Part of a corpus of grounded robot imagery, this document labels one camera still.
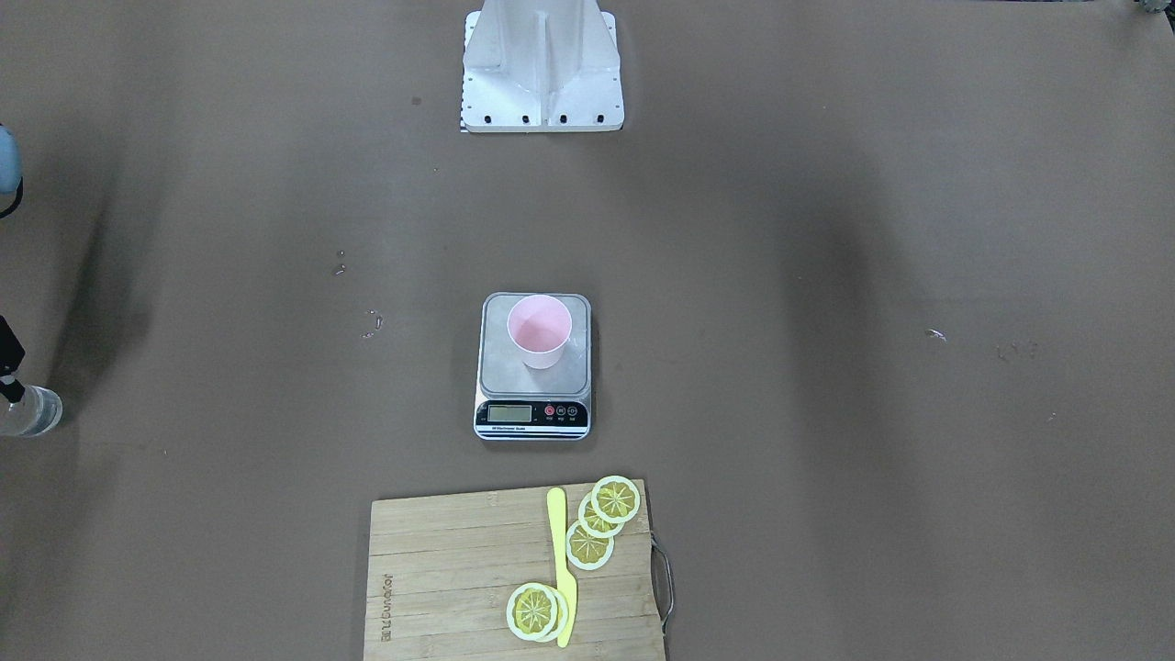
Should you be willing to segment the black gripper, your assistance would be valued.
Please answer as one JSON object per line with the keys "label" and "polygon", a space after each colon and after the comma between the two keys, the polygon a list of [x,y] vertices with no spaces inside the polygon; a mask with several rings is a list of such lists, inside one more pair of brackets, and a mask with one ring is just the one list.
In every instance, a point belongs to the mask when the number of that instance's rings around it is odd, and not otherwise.
{"label": "black gripper", "polygon": [[25,359],[26,351],[5,317],[0,317],[0,392],[4,394],[5,402],[16,405],[24,400],[26,393],[26,387],[16,380],[16,371]]}

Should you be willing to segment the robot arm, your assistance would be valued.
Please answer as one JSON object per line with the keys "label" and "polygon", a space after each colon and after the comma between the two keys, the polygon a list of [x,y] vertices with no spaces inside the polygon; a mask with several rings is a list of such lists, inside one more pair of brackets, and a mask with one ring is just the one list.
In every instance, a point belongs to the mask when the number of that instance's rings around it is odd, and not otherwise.
{"label": "robot arm", "polygon": [[[21,156],[16,139],[5,126],[1,126],[1,194],[8,200],[8,204],[1,210],[1,218],[5,220],[16,213],[18,205],[24,201]],[[1,317],[1,382],[4,382],[1,393],[5,402],[18,403],[24,398],[25,386],[16,380],[16,372],[25,356],[25,348],[16,338],[16,332],[12,330],[7,319]]]}

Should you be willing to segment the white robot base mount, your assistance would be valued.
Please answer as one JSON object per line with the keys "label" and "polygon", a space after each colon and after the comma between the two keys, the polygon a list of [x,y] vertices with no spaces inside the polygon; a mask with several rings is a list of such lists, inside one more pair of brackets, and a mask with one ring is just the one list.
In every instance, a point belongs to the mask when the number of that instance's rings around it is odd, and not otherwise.
{"label": "white robot base mount", "polygon": [[466,14],[463,38],[462,131],[625,124],[617,20],[596,1],[486,1]]}

